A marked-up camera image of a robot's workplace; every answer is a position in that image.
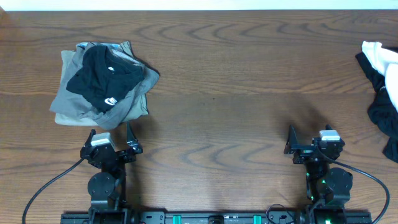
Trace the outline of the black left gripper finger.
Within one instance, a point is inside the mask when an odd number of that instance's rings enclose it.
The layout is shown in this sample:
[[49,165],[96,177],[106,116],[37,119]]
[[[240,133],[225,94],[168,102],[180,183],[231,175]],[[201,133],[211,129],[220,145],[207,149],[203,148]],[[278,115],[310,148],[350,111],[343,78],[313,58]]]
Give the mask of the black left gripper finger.
[[89,133],[89,136],[88,136],[87,140],[85,141],[85,143],[84,143],[84,145],[83,145],[84,148],[91,147],[91,141],[92,141],[93,136],[94,136],[95,134],[96,134],[96,130],[95,130],[95,129],[92,129],[92,130],[90,131],[90,133]]
[[134,154],[143,153],[143,148],[138,139],[135,137],[129,122],[126,123],[126,142]]

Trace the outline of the white t-shirt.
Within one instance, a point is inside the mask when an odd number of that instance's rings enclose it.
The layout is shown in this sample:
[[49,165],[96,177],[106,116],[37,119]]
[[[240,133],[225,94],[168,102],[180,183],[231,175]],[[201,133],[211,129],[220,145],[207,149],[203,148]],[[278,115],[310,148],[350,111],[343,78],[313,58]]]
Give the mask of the white t-shirt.
[[397,53],[382,48],[380,42],[364,41],[361,49],[372,68],[384,76],[387,93],[397,110]]

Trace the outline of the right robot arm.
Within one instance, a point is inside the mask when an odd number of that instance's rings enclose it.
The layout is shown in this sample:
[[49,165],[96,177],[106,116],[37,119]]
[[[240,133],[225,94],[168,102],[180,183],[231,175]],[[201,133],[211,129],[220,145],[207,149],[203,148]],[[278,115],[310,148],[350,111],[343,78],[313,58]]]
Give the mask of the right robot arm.
[[345,142],[329,125],[309,145],[299,144],[292,125],[289,126],[284,154],[293,155],[294,164],[306,170],[307,198],[312,201],[296,213],[294,222],[314,224],[347,224],[345,203],[350,200],[353,175],[342,168],[331,168],[339,158]]

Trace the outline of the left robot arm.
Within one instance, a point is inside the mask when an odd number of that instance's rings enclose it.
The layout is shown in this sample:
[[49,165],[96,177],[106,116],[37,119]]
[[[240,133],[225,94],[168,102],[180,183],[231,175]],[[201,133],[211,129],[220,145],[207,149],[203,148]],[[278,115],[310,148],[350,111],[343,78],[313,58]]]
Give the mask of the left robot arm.
[[140,222],[139,215],[127,207],[126,200],[126,164],[134,162],[136,156],[143,153],[129,123],[126,124],[126,142],[127,149],[116,151],[110,133],[97,134],[93,129],[80,151],[82,159],[101,170],[88,182],[91,207],[86,223]]

